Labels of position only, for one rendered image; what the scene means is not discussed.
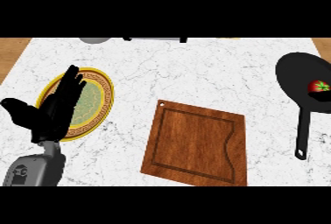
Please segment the brown wooden cutting board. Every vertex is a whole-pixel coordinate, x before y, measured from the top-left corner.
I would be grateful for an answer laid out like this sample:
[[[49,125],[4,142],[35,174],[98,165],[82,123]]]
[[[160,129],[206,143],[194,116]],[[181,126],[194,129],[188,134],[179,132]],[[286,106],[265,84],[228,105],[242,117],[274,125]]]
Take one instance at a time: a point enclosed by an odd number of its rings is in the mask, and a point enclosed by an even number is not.
[[[141,172],[194,186],[246,186],[244,116],[160,100]]]

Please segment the grey rounded object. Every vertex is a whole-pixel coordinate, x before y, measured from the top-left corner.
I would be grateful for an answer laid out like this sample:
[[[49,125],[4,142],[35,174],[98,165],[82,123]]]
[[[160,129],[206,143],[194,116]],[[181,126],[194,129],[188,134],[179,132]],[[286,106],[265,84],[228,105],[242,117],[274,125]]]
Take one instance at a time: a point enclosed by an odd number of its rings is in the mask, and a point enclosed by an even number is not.
[[[88,44],[101,44],[107,42],[111,38],[79,38]]]

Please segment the red tomato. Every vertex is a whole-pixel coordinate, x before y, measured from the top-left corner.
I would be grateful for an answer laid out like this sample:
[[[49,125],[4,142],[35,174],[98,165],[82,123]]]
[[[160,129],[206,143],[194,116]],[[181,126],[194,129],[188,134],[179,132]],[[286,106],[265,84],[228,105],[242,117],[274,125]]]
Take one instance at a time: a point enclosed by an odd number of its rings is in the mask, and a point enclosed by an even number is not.
[[[326,92],[331,90],[331,86],[323,80],[312,80],[308,85],[308,92]]]

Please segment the yellow rimmed patterned plate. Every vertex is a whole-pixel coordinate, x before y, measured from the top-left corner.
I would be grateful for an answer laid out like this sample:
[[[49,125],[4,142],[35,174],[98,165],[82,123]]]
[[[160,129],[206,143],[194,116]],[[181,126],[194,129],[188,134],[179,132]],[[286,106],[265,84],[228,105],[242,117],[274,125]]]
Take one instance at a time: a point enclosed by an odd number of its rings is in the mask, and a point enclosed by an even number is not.
[[[79,74],[88,82],[77,101],[63,142],[80,139],[103,124],[114,104],[114,84],[109,75],[94,67],[82,67]]]

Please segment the pale appliance with black feet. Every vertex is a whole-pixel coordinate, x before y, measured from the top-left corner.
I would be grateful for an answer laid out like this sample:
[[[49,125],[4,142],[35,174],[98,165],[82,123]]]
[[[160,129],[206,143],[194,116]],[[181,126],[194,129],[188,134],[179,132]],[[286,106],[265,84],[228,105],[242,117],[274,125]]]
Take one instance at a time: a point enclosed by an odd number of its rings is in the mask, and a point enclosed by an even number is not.
[[[132,41],[134,39],[153,39],[153,40],[174,40],[179,41],[181,43],[188,42],[188,38],[123,38],[126,41]]]

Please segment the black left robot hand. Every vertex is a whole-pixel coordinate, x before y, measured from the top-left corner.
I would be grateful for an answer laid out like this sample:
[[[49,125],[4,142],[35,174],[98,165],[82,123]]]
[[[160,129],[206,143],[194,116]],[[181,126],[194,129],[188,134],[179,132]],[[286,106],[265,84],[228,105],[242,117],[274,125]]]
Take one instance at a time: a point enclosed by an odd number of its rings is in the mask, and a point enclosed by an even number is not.
[[[69,133],[79,98],[88,82],[79,74],[79,67],[72,65],[42,106],[36,108],[17,98],[5,98],[0,105],[10,112],[14,124],[32,130],[32,142],[58,142]]]

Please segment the black frying pan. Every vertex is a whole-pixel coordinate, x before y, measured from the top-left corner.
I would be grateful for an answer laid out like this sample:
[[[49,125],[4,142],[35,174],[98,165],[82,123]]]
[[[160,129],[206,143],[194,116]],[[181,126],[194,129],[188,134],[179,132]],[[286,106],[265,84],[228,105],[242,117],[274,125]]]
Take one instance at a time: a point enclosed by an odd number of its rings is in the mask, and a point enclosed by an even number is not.
[[[326,81],[331,86],[331,64],[314,54],[292,52],[277,62],[275,75],[286,94],[301,108],[295,156],[307,160],[311,113],[331,114],[331,101],[321,102],[312,98],[308,85],[311,81]]]

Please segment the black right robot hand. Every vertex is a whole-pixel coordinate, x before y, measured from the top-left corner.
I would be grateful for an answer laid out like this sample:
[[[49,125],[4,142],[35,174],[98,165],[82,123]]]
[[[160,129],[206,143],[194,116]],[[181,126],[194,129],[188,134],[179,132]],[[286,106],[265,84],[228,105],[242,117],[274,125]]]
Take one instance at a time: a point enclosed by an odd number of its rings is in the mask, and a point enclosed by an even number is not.
[[[331,90],[321,92],[311,92],[309,96],[315,98],[320,102],[331,102]]]

